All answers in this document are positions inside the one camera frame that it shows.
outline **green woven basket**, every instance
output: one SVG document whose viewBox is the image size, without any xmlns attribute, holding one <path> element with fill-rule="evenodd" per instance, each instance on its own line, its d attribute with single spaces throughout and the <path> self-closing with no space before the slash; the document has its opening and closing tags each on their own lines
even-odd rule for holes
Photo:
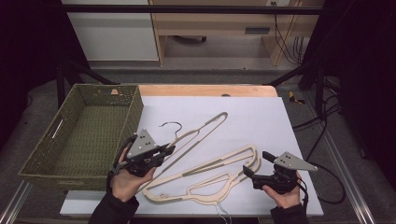
<svg viewBox="0 0 396 224">
<path fill-rule="evenodd" d="M 137 86 L 77 84 L 19 172 L 46 189 L 106 189 L 122 142 L 143 111 Z"/>
</svg>

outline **metal hook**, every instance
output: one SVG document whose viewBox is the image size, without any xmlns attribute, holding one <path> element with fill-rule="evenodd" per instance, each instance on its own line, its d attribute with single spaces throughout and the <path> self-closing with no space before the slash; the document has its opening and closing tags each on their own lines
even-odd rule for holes
<svg viewBox="0 0 396 224">
<path fill-rule="evenodd" d="M 195 130 L 191 130 L 189 132 L 183 133 L 181 136 L 176 137 L 175 140 L 173 142 L 171 142 L 167 148 L 174 146 L 177 142 L 179 142 L 180 140 L 186 138 L 186 137 L 191 137 L 191 139 L 185 143 L 182 147 L 180 147 L 178 150 L 175 150 L 174 153 L 172 155 L 170 155 L 169 157 L 167 157 L 165 159 L 165 161 L 167 161 L 169 158 L 171 158 L 173 155 L 175 155 L 179 150 L 181 150 L 182 148 L 184 148 L 184 146 L 186 146 L 188 143 L 190 143 L 195 137 L 197 137 L 200 133 L 200 131 L 208 126 L 210 123 L 215 122 L 217 120 L 219 120 L 219 118 L 223 117 L 223 120 L 219 122 L 219 124 L 216 125 L 216 127 L 214 127 L 212 130 L 209 131 L 209 133 L 207 133 L 204 137 L 202 137 L 200 140 L 198 140 L 197 142 L 195 142 L 191 147 L 189 147 L 188 149 L 186 149 L 186 151 L 181 154 L 179 157 L 177 157 L 174 161 L 172 161 L 169 165 L 167 165 L 165 168 L 163 168 L 163 170 L 157 175 L 155 176 L 151 181 L 149 181 L 148 183 L 146 183 L 146 185 L 140 187 L 140 189 L 138 190 L 138 192 L 140 192 L 140 190 L 144 189 L 146 186 L 148 186 L 149 184 L 151 184 L 152 181 L 154 181 L 155 179 L 157 179 L 160 175 L 162 175 L 166 170 L 168 170 L 171 166 L 173 166 L 176 162 L 178 162 L 183 156 L 185 156 L 190 150 L 192 150 L 194 147 L 196 147 L 198 144 L 200 144 L 202 141 L 204 141 L 211 133 L 213 133 L 228 117 L 228 113 L 227 112 L 221 112 L 219 114 L 217 114 L 213 119 L 210 119 L 209 121 L 205 122 L 204 125 L 202 125 L 201 127 L 199 127 L 198 129 Z"/>
<path fill-rule="evenodd" d="M 180 126 L 180 128 L 177 129 L 177 131 L 175 131 L 175 137 L 177 137 L 177 132 L 181 130 L 181 128 L 183 127 L 183 125 L 181 125 L 179 122 L 169 121 L 169 122 L 165 122 L 163 125 L 161 125 L 161 126 L 159 126 L 159 127 L 161 128 L 161 127 L 163 127 L 165 124 L 168 124 L 168 123 L 175 123 L 175 124 L 178 124 L 178 125 Z"/>
</svg>

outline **wooden table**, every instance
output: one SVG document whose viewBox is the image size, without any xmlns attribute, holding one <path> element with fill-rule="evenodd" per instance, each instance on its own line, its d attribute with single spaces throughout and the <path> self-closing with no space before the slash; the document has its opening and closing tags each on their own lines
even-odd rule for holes
<svg viewBox="0 0 396 224">
<path fill-rule="evenodd" d="M 258 96 L 277 97 L 272 86 L 253 85 L 139 85 L 142 96 Z"/>
</svg>

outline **white table surface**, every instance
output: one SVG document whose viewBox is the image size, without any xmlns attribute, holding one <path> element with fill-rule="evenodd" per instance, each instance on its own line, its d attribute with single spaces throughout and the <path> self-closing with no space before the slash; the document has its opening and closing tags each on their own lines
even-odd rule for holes
<svg viewBox="0 0 396 224">
<path fill-rule="evenodd" d="M 221 112 L 228 113 L 228 118 L 222 125 L 161 177 L 187 170 L 250 144 L 256 146 L 259 155 L 262 154 L 262 151 L 268 151 L 275 156 L 280 156 L 283 152 L 288 151 L 299 158 L 302 157 L 280 97 L 143 96 L 142 98 L 145 107 L 138 132 L 143 128 L 147 129 L 159 145 L 170 143 L 175 138 L 177 125 L 168 124 L 159 127 L 167 121 L 180 122 L 183 129 L 177 134 L 181 135 L 202 126 Z M 156 174 L 165 165 L 166 163 L 159 167 Z M 262 159 L 262 166 L 256 174 L 271 175 L 274 170 L 273 166 L 269 161 Z M 182 178 L 173 183 L 159 186 L 152 192 L 154 194 L 183 194 L 187 187 L 199 182 L 202 178 L 209 178 L 223 171 L 238 172 L 241 169 L 242 163 L 236 162 L 223 168 L 222 171 L 215 170 L 201 174 L 201 176 Z M 306 171 L 299 173 L 308 188 L 307 214 L 322 216 L 323 211 L 309 173 Z M 202 192 L 197 191 L 197 193 L 210 193 L 218 188 L 220 188 L 220 184 Z M 97 191 L 69 191 L 61 214 L 72 217 L 89 216 L 104 194 L 104 192 Z M 156 204 L 149 202 L 141 192 L 136 197 L 140 202 L 136 217 L 210 217 L 218 215 L 214 205 L 202 205 L 194 201 Z M 233 217 L 262 217 L 270 214 L 270 209 L 275 207 L 275 203 L 264 191 L 254 189 L 251 180 L 246 179 L 231 189 L 227 198 L 221 202 L 221 206 Z"/>
</svg>

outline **wooden cabinet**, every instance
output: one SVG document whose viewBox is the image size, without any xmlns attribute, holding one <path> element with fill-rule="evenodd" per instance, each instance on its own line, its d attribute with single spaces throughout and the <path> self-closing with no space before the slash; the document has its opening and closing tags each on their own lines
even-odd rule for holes
<svg viewBox="0 0 396 224">
<path fill-rule="evenodd" d="M 265 7 L 267 1 L 269 0 L 149 0 L 149 3 L 152 5 Z M 289 1 L 289 7 L 320 7 L 322 4 L 323 0 Z M 274 15 L 156 13 L 152 14 L 152 18 L 161 63 L 165 54 L 166 37 L 169 35 L 260 35 L 270 53 L 273 65 L 279 64 L 282 56 L 281 48 L 285 48 L 280 47 L 275 41 Z M 317 19 L 318 16 L 276 16 L 277 27 L 285 39 L 291 36 L 311 36 Z"/>
<path fill-rule="evenodd" d="M 63 0 L 64 4 L 147 5 L 147 0 Z M 68 13 L 88 61 L 158 61 L 149 13 Z"/>
</svg>

